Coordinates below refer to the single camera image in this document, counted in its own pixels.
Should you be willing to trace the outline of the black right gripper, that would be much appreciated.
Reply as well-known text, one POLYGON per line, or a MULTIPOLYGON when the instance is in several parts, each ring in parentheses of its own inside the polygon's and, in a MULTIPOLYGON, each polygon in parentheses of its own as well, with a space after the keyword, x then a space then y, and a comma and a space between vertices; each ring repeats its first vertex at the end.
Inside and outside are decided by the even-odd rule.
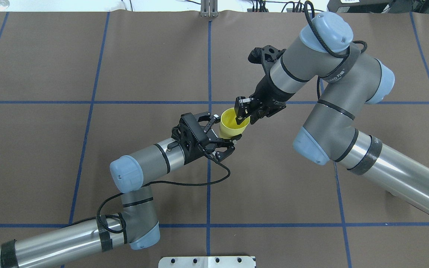
POLYGON ((256 123, 263 117, 271 117, 285 108, 286 101, 287 93, 277 88, 271 77, 266 74, 257 84, 250 98, 238 96, 235 99, 236 123, 240 125, 249 117, 251 117, 251 123, 256 123))

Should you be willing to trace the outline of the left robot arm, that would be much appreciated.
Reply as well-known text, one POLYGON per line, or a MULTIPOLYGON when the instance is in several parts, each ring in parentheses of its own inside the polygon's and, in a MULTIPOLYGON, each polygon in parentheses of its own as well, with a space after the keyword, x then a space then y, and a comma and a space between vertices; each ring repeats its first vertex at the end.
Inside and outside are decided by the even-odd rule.
POLYGON ((119 193, 104 200, 93 217, 61 229, 0 244, 0 268, 55 268, 122 245, 145 249, 160 239, 151 185, 201 157, 217 165, 233 153, 242 134, 216 134, 212 124, 180 123, 172 137, 109 165, 119 193))

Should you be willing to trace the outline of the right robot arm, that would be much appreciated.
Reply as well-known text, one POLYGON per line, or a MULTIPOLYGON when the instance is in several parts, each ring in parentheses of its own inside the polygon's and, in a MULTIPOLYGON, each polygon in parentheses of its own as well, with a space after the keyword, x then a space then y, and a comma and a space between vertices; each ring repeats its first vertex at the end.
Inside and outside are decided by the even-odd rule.
POLYGON ((429 168, 352 125, 364 105, 377 104, 391 92, 394 73, 365 53, 366 43, 359 48, 351 27, 336 13, 305 17, 308 25, 288 49, 266 46, 251 52, 249 61, 261 64, 264 76, 252 95, 238 97, 235 107, 220 115, 220 127, 233 122, 242 130, 271 117, 316 77, 317 87, 327 85, 317 92, 293 141, 296 152, 320 166, 342 166, 429 215, 429 168))

